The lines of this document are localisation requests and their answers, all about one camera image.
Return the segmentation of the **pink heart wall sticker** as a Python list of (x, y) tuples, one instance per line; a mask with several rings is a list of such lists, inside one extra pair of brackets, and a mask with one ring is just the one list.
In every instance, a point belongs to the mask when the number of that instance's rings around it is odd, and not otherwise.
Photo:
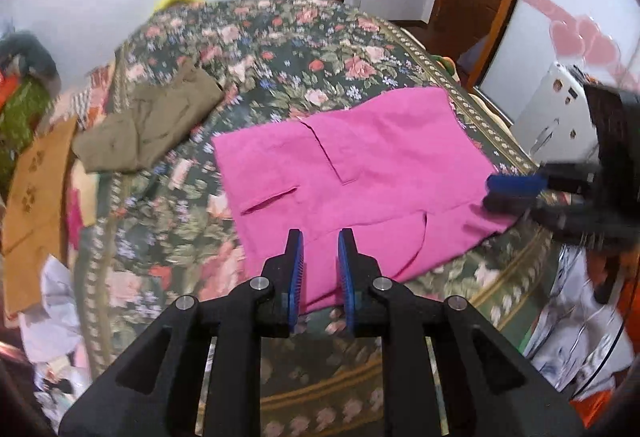
[(521, 1), (550, 20), (549, 35), (556, 56), (582, 59), (588, 67), (604, 69), (625, 90), (639, 90), (639, 74), (622, 64), (620, 46), (591, 17), (572, 16), (551, 0)]

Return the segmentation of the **white clothes heap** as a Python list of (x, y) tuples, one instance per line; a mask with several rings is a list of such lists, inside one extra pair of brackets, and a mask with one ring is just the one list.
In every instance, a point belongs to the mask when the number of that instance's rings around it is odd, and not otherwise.
[(72, 288), (72, 275), (50, 255), (39, 278), (41, 301), (18, 315), (28, 361), (34, 366), (35, 397), (57, 427), (89, 387), (91, 374)]

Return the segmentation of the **green cloth pile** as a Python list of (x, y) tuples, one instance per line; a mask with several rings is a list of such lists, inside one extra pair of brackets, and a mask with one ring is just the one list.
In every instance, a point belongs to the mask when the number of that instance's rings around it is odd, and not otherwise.
[(51, 97), (38, 80), (27, 76), (1, 109), (1, 197), (9, 193), (18, 156), (32, 143)]

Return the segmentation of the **mustard embroidered cloth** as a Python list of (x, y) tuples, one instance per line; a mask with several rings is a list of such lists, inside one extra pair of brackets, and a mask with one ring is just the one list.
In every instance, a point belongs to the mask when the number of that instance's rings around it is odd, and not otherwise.
[(76, 128), (76, 116), (56, 123), (17, 160), (2, 227), (3, 304), (9, 316), (40, 303), (47, 258), (65, 258), (64, 187)]

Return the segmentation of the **pink pants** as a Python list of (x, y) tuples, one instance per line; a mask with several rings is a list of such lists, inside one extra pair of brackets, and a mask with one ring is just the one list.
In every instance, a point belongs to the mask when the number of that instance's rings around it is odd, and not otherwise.
[(338, 234), (386, 277), (408, 281), (506, 231), (483, 208), (494, 168), (466, 136), (445, 90), (390, 90), (348, 110), (216, 136), (222, 188), (247, 277), (304, 237), (305, 311), (338, 302)]

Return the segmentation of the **olive green pants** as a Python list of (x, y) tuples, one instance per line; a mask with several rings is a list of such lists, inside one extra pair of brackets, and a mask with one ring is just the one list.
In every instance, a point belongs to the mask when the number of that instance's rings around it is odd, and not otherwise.
[(73, 153), (88, 172), (148, 170), (223, 100), (216, 80), (186, 62), (166, 85), (134, 87), (130, 107), (78, 134)]

